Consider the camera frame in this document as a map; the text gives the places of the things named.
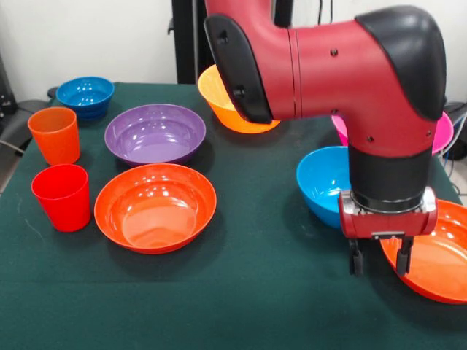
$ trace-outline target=cup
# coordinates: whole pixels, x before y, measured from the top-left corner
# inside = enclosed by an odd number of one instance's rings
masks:
[[[31,115],[28,127],[47,164],[71,164],[80,157],[76,113],[65,107],[50,107]]]
[[[58,231],[77,231],[89,222],[89,182],[84,168],[75,164],[46,168],[34,177],[31,190]]]

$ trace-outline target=purple bowl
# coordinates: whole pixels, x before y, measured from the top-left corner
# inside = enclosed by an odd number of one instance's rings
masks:
[[[105,144],[129,164],[184,163],[206,136],[195,112],[173,104],[148,104],[119,114],[105,130]]]

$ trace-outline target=white wall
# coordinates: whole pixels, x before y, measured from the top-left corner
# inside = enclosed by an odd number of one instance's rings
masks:
[[[171,0],[0,0],[0,53],[16,99],[83,75],[177,82]]]
[[[325,22],[330,0],[323,2]],[[449,99],[467,100],[467,1],[334,0],[334,19],[396,4],[414,4],[435,17],[447,50]],[[318,5],[295,0],[294,26],[316,24]],[[170,18],[171,0],[0,0],[0,53],[18,100],[45,98],[48,88],[82,75],[176,82]]]
[[[319,0],[295,0],[294,26],[317,23]],[[329,21],[330,0],[323,0],[322,23]],[[447,95],[451,101],[467,100],[467,1],[466,0],[334,0],[334,21],[399,4],[412,4],[429,11],[441,29],[447,56]]]

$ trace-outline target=table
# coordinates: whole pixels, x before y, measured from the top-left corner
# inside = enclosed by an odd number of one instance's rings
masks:
[[[195,86],[117,83],[107,116],[81,122],[78,164],[91,200],[127,169],[104,129],[138,105],[186,106],[207,138],[188,164],[217,189],[208,228],[185,248],[136,254],[92,221],[52,229],[30,183],[45,162],[33,142],[0,199],[1,349],[465,349],[467,307],[420,297],[363,244],[366,275],[348,273],[348,244],[310,214],[295,170],[338,144],[327,117],[283,122],[255,136],[226,130]],[[458,202],[437,159],[430,184]]]

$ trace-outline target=bowl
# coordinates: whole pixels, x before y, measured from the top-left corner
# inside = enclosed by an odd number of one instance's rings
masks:
[[[56,96],[61,104],[73,109],[78,118],[93,120],[106,114],[114,91],[114,85],[107,79],[81,77],[63,83]]]
[[[401,240],[380,241],[395,269]],[[428,236],[414,238],[410,272],[400,276],[415,292],[440,303],[467,303],[467,208],[438,200],[438,222]]]
[[[227,128],[238,133],[264,133],[279,125],[280,121],[274,120],[271,124],[259,124],[248,122],[235,110],[216,65],[206,69],[198,80],[198,90],[219,121]]]
[[[340,228],[339,193],[350,190],[347,147],[326,147],[298,164],[297,182],[306,204],[325,224]]]
[[[337,134],[339,135],[342,144],[344,146],[348,146],[347,127],[345,126],[343,119],[338,115],[332,115],[331,120],[336,127]],[[438,153],[445,148],[451,142],[453,135],[454,128],[452,127],[451,119],[445,112],[443,112],[442,117],[436,124],[435,137],[433,139],[433,154]]]
[[[190,243],[216,208],[209,180],[177,164],[149,164],[112,179],[96,199],[94,217],[102,233],[142,254],[163,254]]]
[[[148,104],[119,114],[105,130],[107,148],[130,166],[184,163],[206,136],[195,112],[172,104]]]

